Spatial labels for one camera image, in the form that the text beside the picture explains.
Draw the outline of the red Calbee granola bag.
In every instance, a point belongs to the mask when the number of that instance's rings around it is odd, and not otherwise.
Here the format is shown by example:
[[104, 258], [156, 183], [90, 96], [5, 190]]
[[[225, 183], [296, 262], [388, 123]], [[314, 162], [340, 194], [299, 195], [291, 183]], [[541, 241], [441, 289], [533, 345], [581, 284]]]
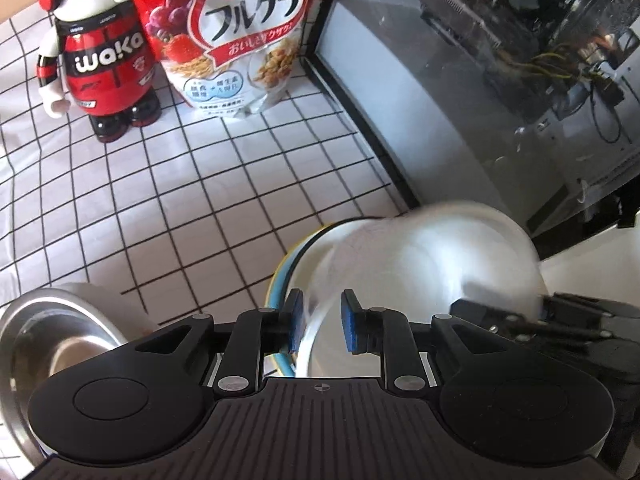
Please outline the red Calbee granola bag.
[[183, 101], [247, 118], [285, 94], [314, 0], [134, 0], [156, 59]]

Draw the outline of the blue yellow rimmed plate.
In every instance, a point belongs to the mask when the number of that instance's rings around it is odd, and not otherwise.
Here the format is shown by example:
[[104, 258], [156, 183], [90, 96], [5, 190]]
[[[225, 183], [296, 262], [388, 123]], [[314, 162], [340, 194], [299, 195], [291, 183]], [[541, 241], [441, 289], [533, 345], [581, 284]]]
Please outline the blue yellow rimmed plate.
[[314, 343], [326, 316], [340, 301], [334, 255], [353, 232], [373, 222], [372, 217], [350, 218], [322, 226], [304, 237], [286, 254], [274, 272], [265, 299], [267, 308], [280, 310], [294, 289], [303, 293], [303, 307], [294, 322], [297, 347], [272, 356], [283, 376], [312, 377], [326, 374], [314, 359]]

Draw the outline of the white checkered tablecloth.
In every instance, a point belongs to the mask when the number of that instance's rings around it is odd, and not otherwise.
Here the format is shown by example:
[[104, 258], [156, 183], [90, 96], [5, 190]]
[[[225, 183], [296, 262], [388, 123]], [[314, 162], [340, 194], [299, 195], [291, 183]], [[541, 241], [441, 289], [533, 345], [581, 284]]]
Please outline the white checkered tablecloth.
[[299, 58], [283, 100], [234, 120], [187, 106], [111, 144], [78, 110], [52, 119], [35, 77], [50, 18], [1, 26], [1, 301], [88, 282], [154, 323], [257, 308], [284, 255], [322, 226], [407, 205], [344, 107]]

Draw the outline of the red black mascot figurine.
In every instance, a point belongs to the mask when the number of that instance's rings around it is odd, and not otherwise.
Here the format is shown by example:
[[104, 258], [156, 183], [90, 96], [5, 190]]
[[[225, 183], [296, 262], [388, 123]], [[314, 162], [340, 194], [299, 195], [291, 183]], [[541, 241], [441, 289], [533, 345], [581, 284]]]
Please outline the red black mascot figurine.
[[49, 117], [60, 118], [76, 104], [88, 114], [102, 143], [160, 118], [162, 107], [153, 89], [156, 59], [134, 0], [38, 3], [53, 16], [36, 65]]

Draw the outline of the stainless steel bowl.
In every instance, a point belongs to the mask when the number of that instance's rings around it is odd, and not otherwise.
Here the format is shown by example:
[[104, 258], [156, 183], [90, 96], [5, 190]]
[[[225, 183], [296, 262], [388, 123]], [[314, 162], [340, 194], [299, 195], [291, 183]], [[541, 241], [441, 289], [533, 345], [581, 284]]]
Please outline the stainless steel bowl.
[[27, 416], [37, 387], [156, 329], [142, 307], [88, 283], [38, 288], [11, 302], [1, 315], [1, 435], [6, 452], [18, 458], [18, 476], [48, 455]]

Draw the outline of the glass panel computer case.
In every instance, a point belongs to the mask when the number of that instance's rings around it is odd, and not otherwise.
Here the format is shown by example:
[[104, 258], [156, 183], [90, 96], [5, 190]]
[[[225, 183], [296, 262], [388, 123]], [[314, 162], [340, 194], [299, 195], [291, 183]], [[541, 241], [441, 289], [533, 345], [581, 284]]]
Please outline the glass panel computer case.
[[410, 209], [470, 200], [550, 257], [639, 223], [639, 0], [320, 0], [305, 63]]

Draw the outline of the white paper bowl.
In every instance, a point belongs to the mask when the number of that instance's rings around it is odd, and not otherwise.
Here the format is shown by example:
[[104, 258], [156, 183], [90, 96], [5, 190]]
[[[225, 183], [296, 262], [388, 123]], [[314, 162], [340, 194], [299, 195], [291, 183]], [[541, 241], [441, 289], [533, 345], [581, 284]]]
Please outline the white paper bowl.
[[535, 321], [547, 291], [536, 249], [506, 214], [471, 203], [443, 203], [405, 217], [330, 226], [306, 246], [290, 285], [304, 294], [297, 377], [370, 377], [377, 356], [347, 351], [341, 294], [365, 308], [389, 308], [427, 323], [459, 299]]

